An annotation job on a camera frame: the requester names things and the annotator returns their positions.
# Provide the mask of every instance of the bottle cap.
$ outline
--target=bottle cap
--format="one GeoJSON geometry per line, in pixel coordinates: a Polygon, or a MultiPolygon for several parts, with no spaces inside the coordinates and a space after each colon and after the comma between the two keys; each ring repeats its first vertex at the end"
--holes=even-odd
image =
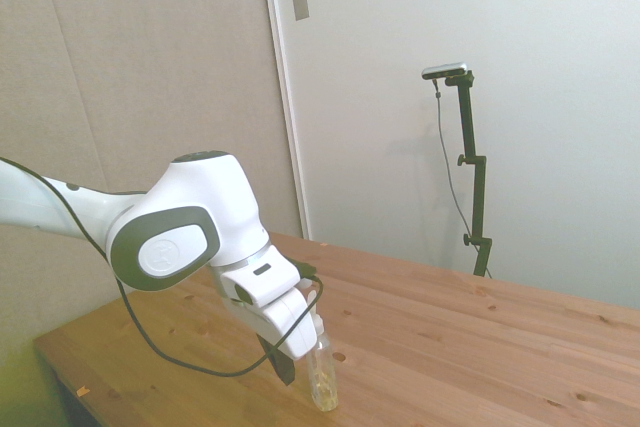
{"type": "MultiPolygon", "coordinates": [[[[313,299],[315,299],[317,295],[318,294],[316,293],[315,290],[312,290],[311,292],[309,292],[309,297],[307,298],[307,305],[313,302],[313,299]]],[[[316,335],[324,334],[324,322],[322,321],[322,317],[320,317],[316,313],[315,305],[311,308],[311,312],[309,313],[311,314],[311,320],[313,320],[313,326],[316,328],[316,335]]]]}

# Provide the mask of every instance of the plastic bottle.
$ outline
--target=plastic bottle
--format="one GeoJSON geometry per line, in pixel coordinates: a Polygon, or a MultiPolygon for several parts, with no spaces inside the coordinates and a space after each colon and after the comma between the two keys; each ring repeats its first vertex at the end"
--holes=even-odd
{"type": "MultiPolygon", "coordinates": [[[[311,291],[308,303],[316,297],[311,291]]],[[[338,384],[333,360],[333,348],[329,336],[324,331],[322,318],[316,313],[315,306],[311,310],[311,318],[316,328],[318,342],[307,354],[309,366],[309,381],[311,382],[311,397],[313,402],[323,412],[329,412],[338,406],[338,384]]]]}

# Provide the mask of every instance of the white wall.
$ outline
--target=white wall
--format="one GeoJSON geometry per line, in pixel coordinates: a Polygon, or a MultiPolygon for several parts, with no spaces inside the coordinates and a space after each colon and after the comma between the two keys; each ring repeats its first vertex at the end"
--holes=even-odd
{"type": "MultiPolygon", "coordinates": [[[[420,78],[465,61],[494,277],[640,307],[640,0],[278,4],[313,239],[473,270],[420,78]]],[[[473,168],[452,170],[470,217],[473,168]]]]}

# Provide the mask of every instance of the black cable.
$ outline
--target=black cable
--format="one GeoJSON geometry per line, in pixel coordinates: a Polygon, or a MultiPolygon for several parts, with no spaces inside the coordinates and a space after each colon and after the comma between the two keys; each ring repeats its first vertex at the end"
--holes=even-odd
{"type": "MultiPolygon", "coordinates": [[[[460,204],[458,204],[458,197],[456,196],[456,192],[453,189],[453,181],[451,180],[451,168],[449,167],[449,156],[447,155],[447,148],[444,146],[444,138],[442,137],[442,122],[440,119],[441,118],[440,97],[442,97],[442,94],[438,89],[438,81],[436,79],[432,79],[432,81],[433,81],[433,85],[436,88],[436,100],[438,101],[438,133],[440,134],[440,145],[442,145],[442,153],[444,154],[444,163],[447,167],[447,179],[449,180],[449,190],[451,190],[451,195],[453,196],[453,201],[456,204],[456,209],[458,209],[458,213],[462,218],[462,222],[464,222],[464,226],[467,229],[467,235],[471,237],[471,229],[469,229],[469,224],[467,223],[467,219],[462,213],[460,204]]],[[[473,248],[476,249],[476,252],[479,252],[477,245],[474,245],[474,244],[471,244],[471,245],[473,245],[473,248]]],[[[491,275],[491,272],[489,272],[488,267],[486,268],[486,270],[487,270],[487,274],[489,275],[489,278],[493,279],[493,276],[491,275]]]]}
{"type": "MultiPolygon", "coordinates": [[[[5,163],[7,163],[9,165],[12,165],[12,166],[16,167],[17,169],[20,169],[21,171],[31,175],[32,177],[34,177],[35,179],[39,180],[44,185],[46,185],[49,188],[49,190],[51,190],[51,192],[53,192],[54,195],[56,197],[58,197],[58,199],[60,199],[60,201],[65,206],[65,208],[67,209],[67,211],[69,212],[69,214],[71,215],[71,217],[73,218],[74,222],[76,223],[76,225],[78,226],[78,228],[80,229],[82,234],[85,236],[87,241],[89,241],[89,243],[98,251],[98,253],[102,256],[102,258],[107,262],[107,264],[109,263],[109,260],[107,259],[107,254],[104,252],[104,250],[102,250],[102,248],[98,245],[98,243],[95,240],[93,240],[93,238],[91,237],[89,232],[87,232],[87,230],[85,229],[84,225],[82,225],[82,222],[80,221],[80,219],[76,215],[75,211],[73,210],[73,207],[71,207],[69,202],[67,202],[67,199],[64,198],[64,196],[58,191],[58,189],[56,189],[51,184],[51,182],[49,182],[47,179],[42,177],[37,172],[34,172],[33,170],[29,169],[28,167],[25,167],[22,164],[19,164],[18,162],[14,162],[13,160],[5,159],[4,157],[0,157],[0,160],[2,160],[3,162],[5,162],[5,163]]],[[[214,375],[216,377],[239,377],[239,376],[244,375],[244,374],[246,374],[248,372],[251,372],[256,367],[258,367],[260,364],[262,364],[265,360],[267,360],[270,356],[272,356],[272,355],[274,355],[276,353],[276,350],[278,349],[278,347],[280,347],[284,343],[284,341],[287,340],[287,337],[289,337],[289,335],[291,335],[291,333],[294,331],[294,329],[300,324],[300,322],[302,322],[302,320],[304,319],[305,315],[307,315],[311,311],[313,306],[316,305],[316,303],[318,302],[318,300],[322,296],[322,292],[324,291],[324,284],[322,283],[322,281],[315,275],[310,277],[309,280],[312,280],[312,281],[316,282],[319,285],[318,294],[317,294],[316,298],[313,299],[311,301],[311,303],[307,306],[307,308],[304,310],[304,312],[302,314],[300,314],[300,316],[296,319],[296,321],[289,328],[289,330],[282,336],[282,338],[278,342],[276,342],[276,344],[273,345],[271,347],[271,349],[269,349],[268,352],[266,352],[262,357],[260,357],[257,361],[255,361],[249,367],[246,367],[246,368],[244,368],[242,370],[238,370],[236,372],[218,372],[218,371],[215,371],[215,370],[207,369],[206,367],[200,367],[200,366],[197,366],[197,365],[190,364],[188,362],[184,362],[184,361],[182,361],[180,359],[176,359],[174,357],[171,357],[170,355],[165,354],[162,350],[160,350],[156,346],[156,344],[151,340],[151,337],[149,337],[149,334],[147,334],[147,332],[142,327],[142,324],[138,320],[138,317],[136,316],[135,312],[133,311],[133,307],[131,307],[131,304],[129,303],[129,298],[127,297],[127,293],[124,290],[124,286],[122,285],[122,282],[120,282],[120,279],[118,279],[116,277],[116,283],[118,284],[118,290],[120,290],[120,295],[122,296],[122,300],[124,301],[124,305],[127,308],[127,311],[129,312],[129,315],[131,316],[131,320],[133,320],[133,323],[136,325],[136,327],[138,329],[138,332],[140,332],[140,335],[142,335],[142,337],[147,342],[149,347],[151,347],[151,349],[156,354],[158,354],[160,357],[162,357],[163,359],[165,359],[165,360],[167,360],[167,361],[169,361],[171,363],[174,363],[174,364],[179,365],[181,367],[185,367],[187,369],[192,369],[192,370],[196,370],[198,372],[202,372],[202,373],[205,373],[205,374],[214,375]]]]}

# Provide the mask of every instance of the wooden table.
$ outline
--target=wooden table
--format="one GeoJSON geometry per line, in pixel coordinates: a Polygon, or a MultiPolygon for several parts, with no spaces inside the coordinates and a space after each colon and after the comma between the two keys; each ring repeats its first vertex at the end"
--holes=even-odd
{"type": "MultiPolygon", "coordinates": [[[[340,406],[321,413],[304,361],[289,387],[268,363],[236,379],[170,364],[121,300],[36,340],[108,426],[640,426],[640,311],[273,235],[318,268],[340,406]]],[[[131,302],[167,353],[218,370],[262,354],[206,269],[131,302]]]]}

